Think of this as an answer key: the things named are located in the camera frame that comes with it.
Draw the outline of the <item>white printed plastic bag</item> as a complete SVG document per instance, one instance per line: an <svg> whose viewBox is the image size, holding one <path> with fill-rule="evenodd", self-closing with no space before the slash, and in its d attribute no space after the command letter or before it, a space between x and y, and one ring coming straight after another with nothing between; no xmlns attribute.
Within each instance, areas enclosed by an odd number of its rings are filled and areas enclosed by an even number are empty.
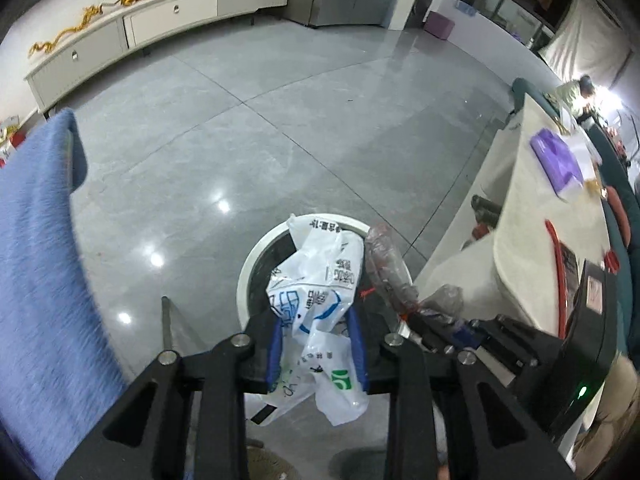
<svg viewBox="0 0 640 480"><path fill-rule="evenodd" d="M269 392L245 396L247 418L266 426L312 396L332 425L347 424L369 405L352 348L356 337L347 328L363 238L326 214L292 214L285 226L293 253L269 263L268 283L258 287L282 322L282 356Z"/></svg>

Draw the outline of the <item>clear crushed plastic bottle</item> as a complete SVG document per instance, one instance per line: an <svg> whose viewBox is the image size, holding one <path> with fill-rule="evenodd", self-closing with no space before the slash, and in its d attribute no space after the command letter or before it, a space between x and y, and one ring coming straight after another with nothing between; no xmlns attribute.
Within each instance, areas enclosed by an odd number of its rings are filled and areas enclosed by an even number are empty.
<svg viewBox="0 0 640 480"><path fill-rule="evenodd" d="M411 274L387 224L372 226L364 239L364 264L371 283L399 316L441 314L458 318L463 309L462 288L445 284L431 296L419 298Z"/></svg>

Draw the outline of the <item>white round trash bin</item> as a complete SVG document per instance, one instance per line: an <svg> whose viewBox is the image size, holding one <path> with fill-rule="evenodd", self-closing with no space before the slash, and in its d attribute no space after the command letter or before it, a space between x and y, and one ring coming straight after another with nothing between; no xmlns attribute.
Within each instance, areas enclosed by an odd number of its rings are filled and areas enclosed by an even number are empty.
<svg viewBox="0 0 640 480"><path fill-rule="evenodd" d="M358 294L372 286L364 264L369 229L336 214L292 214L243 264L236 291L241 323L267 309L300 346L347 337Z"/></svg>

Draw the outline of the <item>beige marble table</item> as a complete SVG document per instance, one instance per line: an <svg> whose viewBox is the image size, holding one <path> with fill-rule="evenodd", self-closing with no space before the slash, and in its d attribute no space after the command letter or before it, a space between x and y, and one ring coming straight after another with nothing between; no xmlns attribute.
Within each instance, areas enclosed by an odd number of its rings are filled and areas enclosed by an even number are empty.
<svg viewBox="0 0 640 480"><path fill-rule="evenodd" d="M469 196L500 205L496 228L473 240L470 200L454 220L416 279L420 298L444 285L462 290L465 318L504 314L555 334L558 279L553 242L560 240L578 261L602 261L610 248L600 198L584 188L569 200L556 196L530 138L558 127L532 98L499 130Z"/></svg>

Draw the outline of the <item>purple packet on table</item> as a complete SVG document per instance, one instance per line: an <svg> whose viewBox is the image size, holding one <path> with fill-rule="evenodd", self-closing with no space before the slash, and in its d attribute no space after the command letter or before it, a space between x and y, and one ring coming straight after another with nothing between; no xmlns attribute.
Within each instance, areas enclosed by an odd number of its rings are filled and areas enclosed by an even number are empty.
<svg viewBox="0 0 640 480"><path fill-rule="evenodd" d="M578 161L570 147L547 128L540 129L529 140L529 145L539 160L553 192L561 200L569 202L584 187L584 179Z"/></svg>

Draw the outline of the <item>purple stool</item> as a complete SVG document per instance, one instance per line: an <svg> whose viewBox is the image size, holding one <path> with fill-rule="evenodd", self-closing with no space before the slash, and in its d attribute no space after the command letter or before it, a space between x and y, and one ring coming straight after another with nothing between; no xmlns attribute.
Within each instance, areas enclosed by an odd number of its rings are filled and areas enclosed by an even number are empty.
<svg viewBox="0 0 640 480"><path fill-rule="evenodd" d="M456 23L438 12L430 12L424 22L423 29L439 40L446 41L454 30Z"/></svg>

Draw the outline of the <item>white grey TV cabinet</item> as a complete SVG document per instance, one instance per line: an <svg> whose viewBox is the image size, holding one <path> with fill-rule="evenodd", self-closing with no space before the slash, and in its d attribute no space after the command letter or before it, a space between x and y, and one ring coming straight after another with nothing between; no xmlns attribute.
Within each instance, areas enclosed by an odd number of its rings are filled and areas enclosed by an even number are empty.
<svg viewBox="0 0 640 480"><path fill-rule="evenodd" d="M99 18L64 39L25 76L40 114L108 66L179 32L288 0L142 0Z"/></svg>

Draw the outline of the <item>golden dragon ornament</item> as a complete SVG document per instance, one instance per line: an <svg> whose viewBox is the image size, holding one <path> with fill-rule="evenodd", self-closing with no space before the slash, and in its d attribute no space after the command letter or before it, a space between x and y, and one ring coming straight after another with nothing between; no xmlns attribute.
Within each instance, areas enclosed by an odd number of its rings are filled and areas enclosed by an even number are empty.
<svg viewBox="0 0 640 480"><path fill-rule="evenodd" d="M84 9L81 20L77 25L60 30L51 40L35 42L30 46L27 56L31 58L36 53L50 54L67 36L78 34L78 32L83 32L87 29L95 20L105 14L106 9L130 8L130 6L134 6L136 3L141 1L143 0L115 0L113 2L101 2L96 6L87 6Z"/></svg>

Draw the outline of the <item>red handled brush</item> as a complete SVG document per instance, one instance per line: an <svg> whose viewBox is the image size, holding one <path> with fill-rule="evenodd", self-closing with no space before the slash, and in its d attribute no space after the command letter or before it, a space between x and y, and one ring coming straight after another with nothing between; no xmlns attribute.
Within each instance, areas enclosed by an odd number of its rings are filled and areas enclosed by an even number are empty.
<svg viewBox="0 0 640 480"><path fill-rule="evenodd" d="M578 262L575 253L558 237L553 223L546 219L544 225L552 241L558 283L558 336L564 339L570 330L570 317L579 286Z"/></svg>

